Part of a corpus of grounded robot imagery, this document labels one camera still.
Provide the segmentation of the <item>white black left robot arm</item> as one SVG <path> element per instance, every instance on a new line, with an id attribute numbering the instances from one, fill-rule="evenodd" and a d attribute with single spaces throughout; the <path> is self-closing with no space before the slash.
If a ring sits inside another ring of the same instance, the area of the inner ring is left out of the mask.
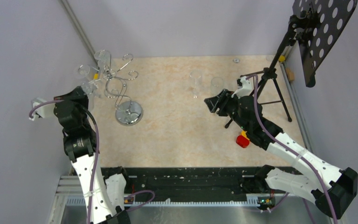
<path id="1" fill-rule="evenodd" d="M 99 135 L 92 128 L 96 121 L 88 110 L 89 99 L 80 86 L 56 96 L 53 114 L 63 127 L 64 152 L 75 170 L 86 205 L 89 224 L 129 224 L 124 208 L 124 193 L 131 181 L 123 167 L 105 179 L 99 163 Z"/>

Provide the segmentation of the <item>cut pattern stemmed glass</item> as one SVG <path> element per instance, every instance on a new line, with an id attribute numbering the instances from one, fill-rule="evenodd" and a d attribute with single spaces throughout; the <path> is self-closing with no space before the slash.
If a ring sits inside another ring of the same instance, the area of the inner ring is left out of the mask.
<path id="1" fill-rule="evenodd" d="M 211 95 L 218 95 L 224 88 L 224 80 L 221 77 L 213 77 L 210 83 Z"/>

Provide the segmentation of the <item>clear plain wine glass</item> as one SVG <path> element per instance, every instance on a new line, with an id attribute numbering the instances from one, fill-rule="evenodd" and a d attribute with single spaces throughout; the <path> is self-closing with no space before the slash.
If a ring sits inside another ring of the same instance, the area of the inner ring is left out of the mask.
<path id="1" fill-rule="evenodd" d="M 200 85 L 202 83 L 202 72 L 200 70 L 193 70 L 189 75 L 191 79 L 191 89 L 193 98 L 197 98 L 200 95 Z"/>

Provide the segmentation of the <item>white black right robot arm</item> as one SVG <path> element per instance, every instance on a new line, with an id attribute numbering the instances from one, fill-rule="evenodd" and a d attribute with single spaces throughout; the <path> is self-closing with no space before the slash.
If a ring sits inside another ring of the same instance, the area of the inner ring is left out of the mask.
<path id="1" fill-rule="evenodd" d="M 223 89 L 204 99 L 211 113 L 229 117 L 249 141 L 285 160 L 299 175 L 265 165 L 255 179 L 260 192 L 282 190 L 312 202 L 325 215 L 341 219 L 358 194 L 358 173 L 329 164 L 296 143 L 281 127 L 263 117 L 263 107 L 253 96 L 238 97 Z"/>

